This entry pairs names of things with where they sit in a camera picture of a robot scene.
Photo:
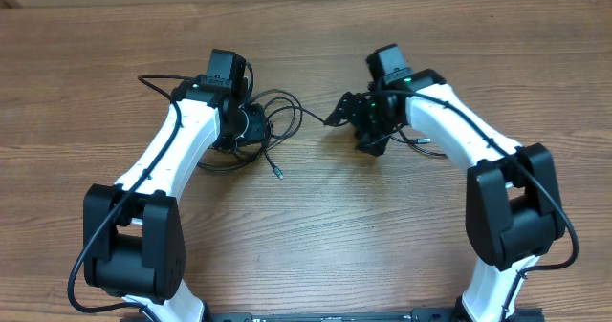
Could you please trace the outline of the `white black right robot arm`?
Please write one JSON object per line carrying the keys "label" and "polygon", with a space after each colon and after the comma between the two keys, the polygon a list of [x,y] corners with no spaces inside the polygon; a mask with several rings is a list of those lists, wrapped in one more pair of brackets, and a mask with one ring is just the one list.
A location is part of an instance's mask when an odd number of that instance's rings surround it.
{"label": "white black right robot arm", "polygon": [[367,92],[345,93],[324,121],[356,129],[358,149],[380,156],[410,126],[433,140],[467,179],[466,232],[478,260],[453,321],[540,321],[514,303],[539,258],[565,231],[556,170],[541,144],[523,146],[492,129],[431,69],[377,75]]}

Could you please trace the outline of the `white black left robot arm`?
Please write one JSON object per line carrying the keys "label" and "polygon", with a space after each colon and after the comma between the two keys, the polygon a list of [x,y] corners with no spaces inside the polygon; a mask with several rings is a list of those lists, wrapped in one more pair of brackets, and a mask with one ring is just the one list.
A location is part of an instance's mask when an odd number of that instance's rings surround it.
{"label": "white black left robot arm", "polygon": [[138,161],[114,184],[83,200],[83,249],[67,294],[78,311],[136,309],[145,321],[206,321],[207,304],[184,279],[186,244],[179,202],[209,149],[265,145],[269,127],[251,103],[253,78],[179,76],[167,92],[156,75],[140,83],[165,97],[168,113]]}

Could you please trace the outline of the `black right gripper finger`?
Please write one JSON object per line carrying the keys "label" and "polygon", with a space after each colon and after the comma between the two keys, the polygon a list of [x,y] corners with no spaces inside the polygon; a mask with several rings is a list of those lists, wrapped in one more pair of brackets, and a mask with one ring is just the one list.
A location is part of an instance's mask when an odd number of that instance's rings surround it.
{"label": "black right gripper finger", "polygon": [[357,150],[378,157],[384,154],[390,135],[356,131],[355,137],[358,141]]}
{"label": "black right gripper finger", "polygon": [[344,93],[339,99],[332,113],[323,121],[326,126],[342,126],[348,121],[346,109],[351,105],[356,95],[351,92]]}

